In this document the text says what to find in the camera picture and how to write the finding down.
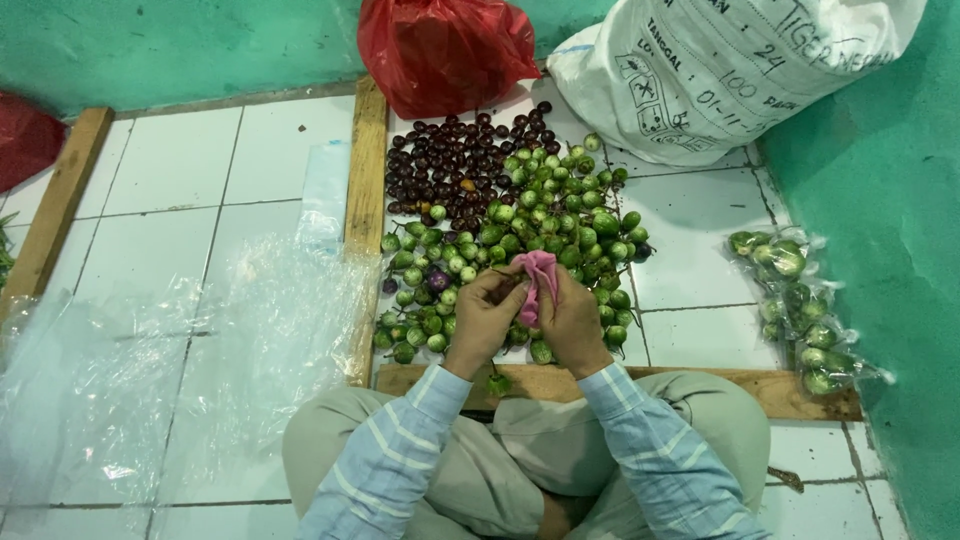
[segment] pink cloth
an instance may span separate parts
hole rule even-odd
[[[537,314],[540,313],[540,304],[537,302],[537,289],[540,285],[537,276],[544,278],[550,284],[550,298],[554,305],[557,304],[557,256],[547,253],[543,250],[532,251],[530,253],[521,253],[514,257],[513,263],[522,263],[523,269],[527,271],[530,279],[530,291],[527,292],[527,301],[520,308],[520,322],[530,328],[539,328],[540,322],[537,320]]]

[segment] beige pants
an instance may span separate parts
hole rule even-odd
[[[709,442],[740,482],[744,504],[756,512],[770,428],[753,397],[732,382],[699,372],[663,373],[636,384],[671,404]],[[299,517],[349,435],[392,399],[372,390],[341,388],[307,402],[290,420],[283,435],[283,466]],[[532,539],[543,516],[540,489],[599,496],[568,539],[653,538],[586,401],[522,399],[501,403],[490,427],[463,417],[454,422],[404,538]]]

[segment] wooden plank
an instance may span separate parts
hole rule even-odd
[[[347,219],[344,240],[358,257],[380,251],[383,234],[383,175],[387,157],[387,100],[370,75],[357,81],[353,106],[353,144],[347,188]],[[353,336],[357,369],[348,376],[352,386],[370,387],[373,362],[373,317],[376,315],[378,283],[357,283],[369,290],[362,307],[363,318]]]
[[[46,290],[112,121],[113,109],[107,107],[84,109],[77,118],[7,277],[0,296],[0,317],[10,311],[12,298],[39,296]]]
[[[385,394],[402,396],[413,387],[426,369],[425,365],[385,364],[377,372],[376,389]],[[811,399],[801,393],[797,376],[787,370],[690,369],[662,367],[628,367],[634,379],[667,371],[687,369],[723,377],[746,390],[766,411],[769,418],[794,420],[861,421],[859,399],[852,389]],[[583,397],[570,372],[559,366],[498,364],[497,370],[514,382],[510,396],[568,403]],[[491,373],[480,370],[470,390],[466,410],[495,409],[497,399],[487,394],[483,381]]]

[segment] left hand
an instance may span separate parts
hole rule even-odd
[[[473,380],[480,367],[503,346],[514,317],[527,299],[530,282],[516,283],[522,265],[487,269],[457,295],[457,330],[451,338],[444,368]]]

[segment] hand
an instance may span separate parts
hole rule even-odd
[[[514,317],[527,299],[530,283],[516,283],[522,266],[487,269],[457,295],[457,330],[450,338],[444,368],[464,380],[503,346]]]
[[[546,281],[538,281],[540,327],[553,356],[574,379],[585,379],[613,363],[603,342],[597,301],[569,272],[557,265],[557,304]]]

